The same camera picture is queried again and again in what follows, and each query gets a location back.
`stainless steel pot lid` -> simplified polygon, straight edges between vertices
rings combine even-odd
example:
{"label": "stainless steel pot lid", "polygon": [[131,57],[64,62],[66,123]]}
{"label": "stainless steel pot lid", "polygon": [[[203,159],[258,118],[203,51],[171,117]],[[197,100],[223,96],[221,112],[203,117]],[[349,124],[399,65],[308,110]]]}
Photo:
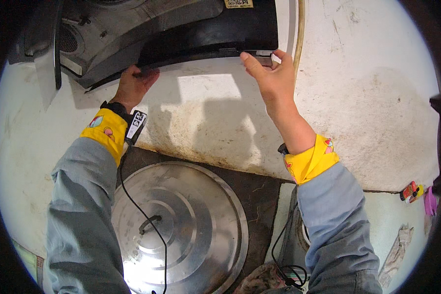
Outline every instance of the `stainless steel pot lid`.
{"label": "stainless steel pot lid", "polygon": [[[124,181],[134,201],[167,243],[167,293],[223,293],[240,273],[248,248],[245,212],[216,174],[180,161],[142,168]],[[123,258],[124,279],[135,293],[164,288],[164,246],[119,187],[112,224]]]}

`gray sleeve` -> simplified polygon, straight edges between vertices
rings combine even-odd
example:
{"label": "gray sleeve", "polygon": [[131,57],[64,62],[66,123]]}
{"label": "gray sleeve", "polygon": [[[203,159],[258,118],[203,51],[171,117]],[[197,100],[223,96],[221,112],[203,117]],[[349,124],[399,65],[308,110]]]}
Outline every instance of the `gray sleeve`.
{"label": "gray sleeve", "polygon": [[54,168],[46,249],[55,293],[130,293],[111,225],[116,172],[90,138],[76,139]]}
{"label": "gray sleeve", "polygon": [[382,293],[365,197],[353,175],[338,162],[297,193],[311,241],[309,293]]}

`black cable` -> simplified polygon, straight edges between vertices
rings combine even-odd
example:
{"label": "black cable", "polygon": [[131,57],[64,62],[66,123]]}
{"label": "black cable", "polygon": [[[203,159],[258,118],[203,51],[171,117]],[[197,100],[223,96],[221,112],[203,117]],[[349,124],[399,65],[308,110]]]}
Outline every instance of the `black cable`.
{"label": "black cable", "polygon": [[[299,287],[302,287],[302,286],[305,285],[305,283],[306,283],[306,281],[307,281],[307,271],[306,271],[306,269],[303,268],[303,267],[301,267],[301,266],[293,265],[293,264],[292,264],[292,265],[285,265],[285,266],[280,267],[279,264],[278,264],[278,262],[277,262],[277,260],[276,260],[276,258],[275,258],[274,251],[275,251],[276,245],[277,245],[277,243],[278,243],[278,241],[279,241],[279,238],[281,238],[282,234],[283,234],[284,231],[286,230],[287,224],[289,223],[289,221],[290,221],[290,220],[292,219],[292,217],[294,216],[294,210],[297,208],[298,204],[299,204],[299,203],[296,202],[296,204],[294,205],[294,208],[293,208],[293,209],[291,210],[291,212],[289,213],[289,217],[288,217],[288,219],[286,220],[286,224],[284,225],[284,227],[283,227],[281,233],[279,233],[279,236],[278,236],[278,238],[276,238],[276,242],[275,242],[275,244],[273,245],[273,248],[271,249],[271,257],[273,258],[273,261],[275,262],[276,267],[277,267],[278,270],[279,270],[279,275],[280,275],[280,276],[286,281],[286,284],[287,284],[287,285],[293,285],[293,286],[296,287],[296,288],[299,288]],[[290,270],[293,271],[294,275],[296,275],[296,277],[297,277],[297,278],[299,279],[299,281],[300,281],[300,286],[298,286],[298,285],[296,284],[296,282],[295,282],[293,279],[289,278],[289,277],[288,277],[288,276],[282,271],[283,268],[289,268]],[[304,274],[305,274],[305,276],[304,276],[304,280],[302,280],[302,279],[299,277],[299,275],[294,271],[294,268],[299,268],[299,269],[301,269],[301,270],[304,272]]]}
{"label": "black cable", "polygon": [[125,155],[123,155],[123,157],[121,158],[121,165],[119,166],[119,178],[121,179],[121,186],[123,187],[124,192],[126,192],[126,195],[129,197],[129,200],[132,201],[132,203],[134,203],[135,207],[137,207],[139,209],[139,211],[145,216],[145,218],[150,222],[150,224],[152,225],[152,227],[154,227],[155,231],[157,232],[157,234],[159,235],[160,239],[163,242],[163,245],[165,247],[165,268],[164,268],[164,275],[165,275],[165,288],[163,290],[163,294],[165,294],[166,292],[166,243],[165,240],[162,238],[162,235],[160,234],[160,232],[157,230],[157,228],[155,227],[155,225],[153,224],[152,220],[149,219],[149,217],[145,214],[145,212],[135,203],[135,201],[132,199],[132,197],[130,197],[129,193],[126,190],[126,187],[124,186],[124,181],[123,181],[123,165],[124,165],[124,161],[126,159],[127,154],[129,153],[129,150],[131,149],[131,144],[129,144],[129,147],[127,148],[127,152]]}

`cartoon print cuff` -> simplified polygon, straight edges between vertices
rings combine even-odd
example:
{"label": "cartoon print cuff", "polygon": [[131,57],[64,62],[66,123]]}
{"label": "cartoon print cuff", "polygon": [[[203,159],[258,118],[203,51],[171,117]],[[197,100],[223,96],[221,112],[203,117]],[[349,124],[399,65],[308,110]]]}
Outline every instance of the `cartoon print cuff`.
{"label": "cartoon print cuff", "polygon": [[317,135],[315,145],[301,154],[284,156],[286,169],[298,185],[302,185],[325,170],[331,168],[340,160],[333,151],[330,138]]}
{"label": "cartoon print cuff", "polygon": [[91,138],[111,153],[116,166],[121,162],[127,122],[107,108],[100,109],[80,137]]}

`pink item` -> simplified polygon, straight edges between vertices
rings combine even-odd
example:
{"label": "pink item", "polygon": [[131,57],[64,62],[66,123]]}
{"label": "pink item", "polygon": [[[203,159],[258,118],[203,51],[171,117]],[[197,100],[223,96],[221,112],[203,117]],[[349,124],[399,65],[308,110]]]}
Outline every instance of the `pink item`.
{"label": "pink item", "polygon": [[427,215],[435,215],[438,204],[436,197],[433,195],[433,187],[429,187],[425,194],[425,213]]}

